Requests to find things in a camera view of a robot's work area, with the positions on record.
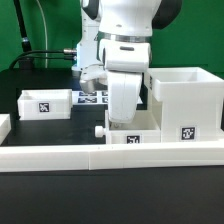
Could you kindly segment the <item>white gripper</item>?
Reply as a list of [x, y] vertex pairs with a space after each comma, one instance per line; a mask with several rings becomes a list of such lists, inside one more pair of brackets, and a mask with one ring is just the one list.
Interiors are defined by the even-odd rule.
[[108, 113], [114, 123], [131, 123], [142, 83], [141, 73], [107, 72]]

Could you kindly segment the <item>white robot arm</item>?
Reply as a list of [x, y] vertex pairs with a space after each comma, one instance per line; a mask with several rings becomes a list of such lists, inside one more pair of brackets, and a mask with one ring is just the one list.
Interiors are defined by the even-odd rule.
[[79, 0], [82, 37], [72, 69], [84, 92], [108, 87], [109, 120], [130, 123], [151, 58], [155, 29], [167, 27], [183, 0]]

